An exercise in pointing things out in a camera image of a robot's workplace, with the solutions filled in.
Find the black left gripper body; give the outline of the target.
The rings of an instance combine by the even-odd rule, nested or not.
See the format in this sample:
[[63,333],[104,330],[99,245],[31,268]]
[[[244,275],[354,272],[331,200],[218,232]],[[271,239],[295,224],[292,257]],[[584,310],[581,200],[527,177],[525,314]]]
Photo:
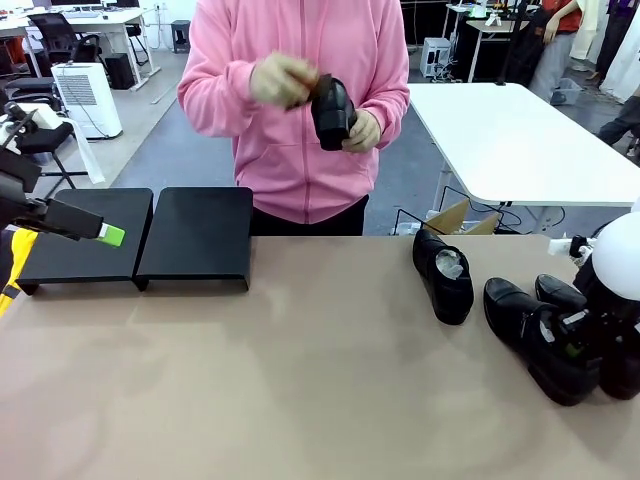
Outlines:
[[41,177],[41,168],[8,149],[1,151],[1,220],[42,221],[47,213],[45,201],[31,198]]

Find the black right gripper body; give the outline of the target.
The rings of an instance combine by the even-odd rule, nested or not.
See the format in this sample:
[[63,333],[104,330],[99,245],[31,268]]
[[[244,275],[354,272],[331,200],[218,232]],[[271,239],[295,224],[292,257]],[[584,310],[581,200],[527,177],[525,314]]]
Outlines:
[[639,320],[639,302],[625,299],[607,287],[596,275],[591,258],[580,267],[573,285],[586,298],[587,309],[596,317],[627,323]]

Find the person's right hand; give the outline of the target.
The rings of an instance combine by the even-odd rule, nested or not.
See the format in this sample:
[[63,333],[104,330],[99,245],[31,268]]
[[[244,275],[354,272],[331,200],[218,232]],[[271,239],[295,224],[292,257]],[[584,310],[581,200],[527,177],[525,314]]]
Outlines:
[[253,68],[251,98],[284,109],[303,105],[319,80],[318,70],[303,59],[273,52]]

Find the person's left hand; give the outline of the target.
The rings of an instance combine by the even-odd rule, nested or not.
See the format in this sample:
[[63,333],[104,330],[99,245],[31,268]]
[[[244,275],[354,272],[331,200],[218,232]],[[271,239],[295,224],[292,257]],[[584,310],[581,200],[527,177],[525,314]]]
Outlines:
[[342,149],[350,153],[366,153],[375,148],[381,138],[381,128],[376,117],[365,109],[356,110],[356,122],[349,137],[342,142]]

